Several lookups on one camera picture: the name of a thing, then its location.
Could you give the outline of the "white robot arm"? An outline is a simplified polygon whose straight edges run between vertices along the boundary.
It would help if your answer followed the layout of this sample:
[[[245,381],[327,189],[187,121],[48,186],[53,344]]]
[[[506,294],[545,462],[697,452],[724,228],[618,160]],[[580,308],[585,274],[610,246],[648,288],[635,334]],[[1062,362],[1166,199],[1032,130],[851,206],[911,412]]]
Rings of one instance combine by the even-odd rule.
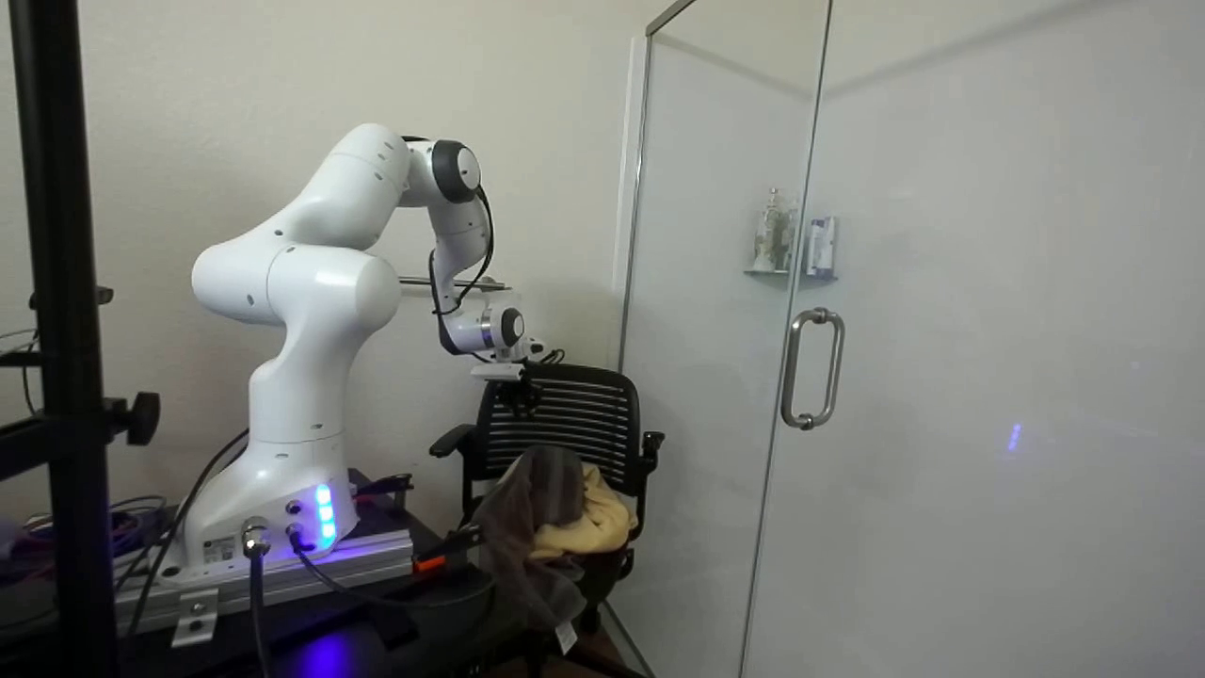
[[[398,304],[397,268],[373,254],[397,210],[422,206],[438,338],[447,354],[514,351],[522,316],[466,316],[457,278],[493,262],[493,203],[461,141],[349,130],[310,186],[249,234],[193,263],[204,308],[284,331],[249,377],[249,447],[197,493],[181,526],[187,568],[231,562],[249,521],[335,549],[359,508],[348,480],[348,381],[359,351]]]

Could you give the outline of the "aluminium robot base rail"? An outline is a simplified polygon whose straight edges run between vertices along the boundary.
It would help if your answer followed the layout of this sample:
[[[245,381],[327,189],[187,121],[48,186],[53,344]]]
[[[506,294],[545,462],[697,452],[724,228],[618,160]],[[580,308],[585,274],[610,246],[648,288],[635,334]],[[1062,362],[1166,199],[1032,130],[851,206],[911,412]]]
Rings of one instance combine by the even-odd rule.
[[[413,539],[408,526],[355,536],[333,549],[295,555],[288,539],[274,539],[265,557],[265,604],[300,604],[327,594],[327,579],[340,587],[402,583],[409,578]],[[167,557],[155,578],[131,578],[118,593],[118,631],[141,632],[177,631],[185,617],[242,613],[249,608],[249,557],[232,549],[215,565],[181,565]]]

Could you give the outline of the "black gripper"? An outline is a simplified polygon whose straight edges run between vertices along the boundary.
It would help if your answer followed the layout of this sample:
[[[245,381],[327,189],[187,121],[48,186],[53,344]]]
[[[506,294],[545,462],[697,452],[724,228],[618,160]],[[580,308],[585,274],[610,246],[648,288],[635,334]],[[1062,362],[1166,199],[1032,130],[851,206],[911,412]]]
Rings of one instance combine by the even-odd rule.
[[[507,390],[507,406],[515,417],[532,417],[542,405],[542,383],[522,375],[514,390]]]

